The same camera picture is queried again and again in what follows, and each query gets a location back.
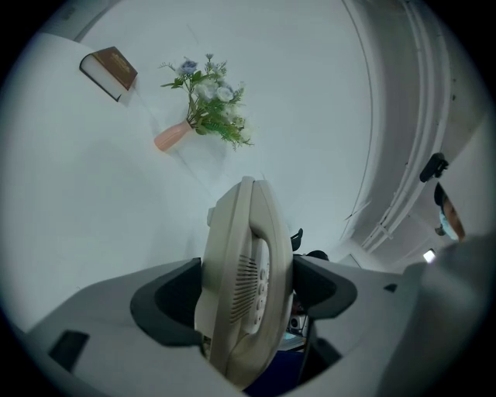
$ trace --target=ceiling light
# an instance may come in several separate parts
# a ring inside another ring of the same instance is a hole
[[[430,264],[432,261],[434,261],[435,257],[436,257],[436,254],[434,254],[434,250],[428,250],[424,254],[424,259],[427,261],[428,264]]]

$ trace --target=face mask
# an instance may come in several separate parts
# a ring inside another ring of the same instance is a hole
[[[439,220],[441,221],[441,225],[443,226],[443,229],[446,232],[446,234],[449,236],[449,238],[451,240],[458,241],[458,236],[456,235],[451,225],[448,223],[448,219],[446,219],[443,212],[441,211],[439,211]]]

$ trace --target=pink vase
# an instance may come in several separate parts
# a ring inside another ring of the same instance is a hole
[[[185,120],[182,123],[176,124],[175,126],[167,128],[160,135],[155,137],[155,144],[157,147],[163,152],[177,142],[181,140],[181,138],[186,135],[188,131],[191,131],[192,128],[189,125],[188,121]]]

